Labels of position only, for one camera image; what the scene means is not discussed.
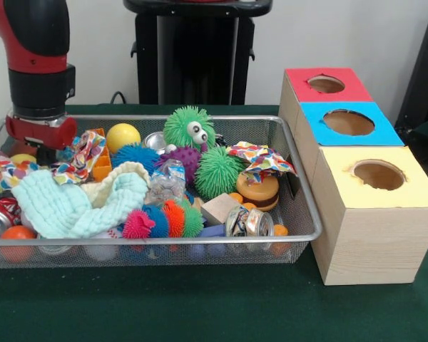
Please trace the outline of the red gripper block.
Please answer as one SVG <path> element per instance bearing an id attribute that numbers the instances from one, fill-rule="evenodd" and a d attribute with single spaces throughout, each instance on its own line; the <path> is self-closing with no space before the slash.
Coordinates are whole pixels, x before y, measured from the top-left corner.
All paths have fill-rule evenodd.
<path id="1" fill-rule="evenodd" d="M 27 120 L 8 115 L 6 130 L 16 140 L 40 145 L 36 149 L 36 162 L 51 165 L 57 162 L 57 150 L 63 150 L 73 142 L 77 122 L 65 115 L 55 120 Z"/>

